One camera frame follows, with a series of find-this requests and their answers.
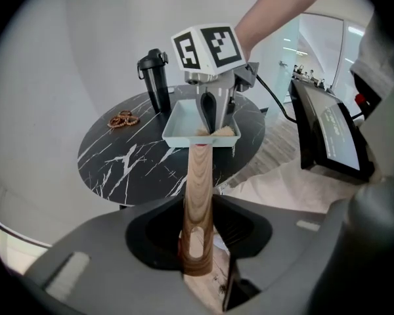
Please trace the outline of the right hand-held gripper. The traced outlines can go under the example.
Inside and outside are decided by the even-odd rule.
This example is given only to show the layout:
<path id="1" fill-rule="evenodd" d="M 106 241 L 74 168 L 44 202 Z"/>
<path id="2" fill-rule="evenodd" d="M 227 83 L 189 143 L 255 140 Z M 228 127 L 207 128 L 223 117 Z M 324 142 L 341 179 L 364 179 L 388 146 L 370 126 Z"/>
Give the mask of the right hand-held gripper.
<path id="1" fill-rule="evenodd" d="M 236 33 L 229 24 L 192 26 L 173 35 L 171 42 L 186 83 L 213 83 L 211 93 L 202 93 L 197 101 L 208 133 L 229 125 L 234 112 L 235 83 L 240 92 L 252 88 L 259 64 L 246 61 Z M 229 73 L 234 74 L 234 78 L 224 78 Z"/>

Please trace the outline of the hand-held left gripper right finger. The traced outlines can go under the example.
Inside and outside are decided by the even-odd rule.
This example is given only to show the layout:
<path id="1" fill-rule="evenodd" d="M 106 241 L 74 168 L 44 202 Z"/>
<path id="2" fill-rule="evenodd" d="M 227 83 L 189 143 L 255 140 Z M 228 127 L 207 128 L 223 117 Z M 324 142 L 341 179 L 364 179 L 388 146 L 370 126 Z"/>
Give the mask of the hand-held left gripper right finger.
<path id="1" fill-rule="evenodd" d="M 329 256 L 316 236 L 327 213 L 213 196 L 213 222 L 230 253 L 223 311 L 312 315 L 311 301 Z"/>

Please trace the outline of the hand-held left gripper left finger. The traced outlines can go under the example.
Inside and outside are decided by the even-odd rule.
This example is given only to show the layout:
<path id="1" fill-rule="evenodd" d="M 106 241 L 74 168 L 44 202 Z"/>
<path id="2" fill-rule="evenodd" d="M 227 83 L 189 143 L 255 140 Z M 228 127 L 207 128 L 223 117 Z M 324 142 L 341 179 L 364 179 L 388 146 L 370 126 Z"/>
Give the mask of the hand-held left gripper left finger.
<path id="1" fill-rule="evenodd" d="M 211 315 L 183 280 L 182 226 L 181 196 L 95 217 L 40 256 L 24 286 L 52 315 Z"/>

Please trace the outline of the grey square pan wooden handle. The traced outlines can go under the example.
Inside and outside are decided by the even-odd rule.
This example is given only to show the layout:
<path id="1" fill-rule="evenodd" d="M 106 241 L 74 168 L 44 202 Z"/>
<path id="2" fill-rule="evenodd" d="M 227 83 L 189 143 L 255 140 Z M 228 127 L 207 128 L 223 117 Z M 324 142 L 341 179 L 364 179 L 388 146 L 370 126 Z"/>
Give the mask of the grey square pan wooden handle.
<path id="1" fill-rule="evenodd" d="M 170 148 L 188 149 L 180 258 L 183 273 L 204 276 L 213 266 L 213 149 L 233 148 L 241 137 L 235 119 L 229 125 L 236 136 L 196 136 L 203 122 L 194 99 L 174 105 L 162 133 Z"/>

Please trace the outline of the person's right forearm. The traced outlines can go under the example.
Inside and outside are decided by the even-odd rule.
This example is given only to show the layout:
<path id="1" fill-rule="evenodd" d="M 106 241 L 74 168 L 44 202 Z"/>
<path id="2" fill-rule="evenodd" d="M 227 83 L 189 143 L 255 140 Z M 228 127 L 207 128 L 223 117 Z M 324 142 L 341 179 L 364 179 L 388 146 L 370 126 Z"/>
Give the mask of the person's right forearm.
<path id="1" fill-rule="evenodd" d="M 253 48 L 317 0 L 257 0 L 235 27 L 235 33 L 249 60 Z"/>

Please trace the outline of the black drinking bottle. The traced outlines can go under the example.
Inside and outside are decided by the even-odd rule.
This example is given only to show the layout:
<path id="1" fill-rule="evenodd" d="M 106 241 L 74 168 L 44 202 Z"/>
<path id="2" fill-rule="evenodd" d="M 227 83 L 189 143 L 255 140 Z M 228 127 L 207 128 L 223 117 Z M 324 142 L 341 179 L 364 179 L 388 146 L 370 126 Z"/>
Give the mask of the black drinking bottle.
<path id="1" fill-rule="evenodd" d="M 171 110 L 165 65 L 168 56 L 159 49 L 151 49 L 137 62 L 137 75 L 144 80 L 150 101 L 156 113 Z"/>

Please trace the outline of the person's beige trousers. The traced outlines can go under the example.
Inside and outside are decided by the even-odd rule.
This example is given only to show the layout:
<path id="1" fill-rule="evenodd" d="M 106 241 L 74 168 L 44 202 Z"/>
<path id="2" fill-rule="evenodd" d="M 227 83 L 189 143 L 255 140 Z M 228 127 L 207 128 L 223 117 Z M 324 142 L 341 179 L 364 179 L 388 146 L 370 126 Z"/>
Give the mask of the person's beige trousers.
<path id="1" fill-rule="evenodd" d="M 226 187 L 221 194 L 271 207 L 326 213 L 333 202 L 350 198 L 358 189 L 358 185 L 304 170 L 295 159 L 234 188 Z"/>

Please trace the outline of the black marble round table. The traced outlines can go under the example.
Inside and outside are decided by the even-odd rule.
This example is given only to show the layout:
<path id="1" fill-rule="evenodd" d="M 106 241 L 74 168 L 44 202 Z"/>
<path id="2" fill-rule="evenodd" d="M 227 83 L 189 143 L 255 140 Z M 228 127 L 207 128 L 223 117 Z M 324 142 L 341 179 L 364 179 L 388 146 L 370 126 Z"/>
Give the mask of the black marble round table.
<path id="1" fill-rule="evenodd" d="M 241 137 L 233 148 L 214 148 L 214 186 L 223 185 L 243 169 L 265 136 L 265 115 L 242 94 L 236 97 L 234 119 Z M 166 122 L 166 115 L 154 111 L 148 93 L 108 110 L 79 147 L 77 165 L 86 186 L 124 206 L 183 193 L 188 150 L 170 148 L 163 140 Z"/>

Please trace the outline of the small black monitor screen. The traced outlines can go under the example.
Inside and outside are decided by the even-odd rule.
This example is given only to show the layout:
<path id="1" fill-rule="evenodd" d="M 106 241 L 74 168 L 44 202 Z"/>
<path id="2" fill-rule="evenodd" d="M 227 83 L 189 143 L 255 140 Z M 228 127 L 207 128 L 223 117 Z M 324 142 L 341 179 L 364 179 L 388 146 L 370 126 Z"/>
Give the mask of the small black monitor screen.
<path id="1" fill-rule="evenodd" d="M 301 168 L 353 184 L 374 173 L 366 142 L 344 103 L 301 81 L 290 82 L 300 147 Z"/>

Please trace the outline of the person's grey sweatshirt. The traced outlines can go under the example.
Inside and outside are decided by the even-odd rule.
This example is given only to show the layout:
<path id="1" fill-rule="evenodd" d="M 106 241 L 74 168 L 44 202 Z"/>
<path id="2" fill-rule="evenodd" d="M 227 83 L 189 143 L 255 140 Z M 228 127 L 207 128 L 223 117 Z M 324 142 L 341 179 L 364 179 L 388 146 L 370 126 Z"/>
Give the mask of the person's grey sweatshirt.
<path id="1" fill-rule="evenodd" d="M 349 200 L 337 244 L 315 287 L 312 315 L 394 315 L 394 31 L 375 14 L 351 71 L 372 105 L 361 134 L 381 179 Z"/>

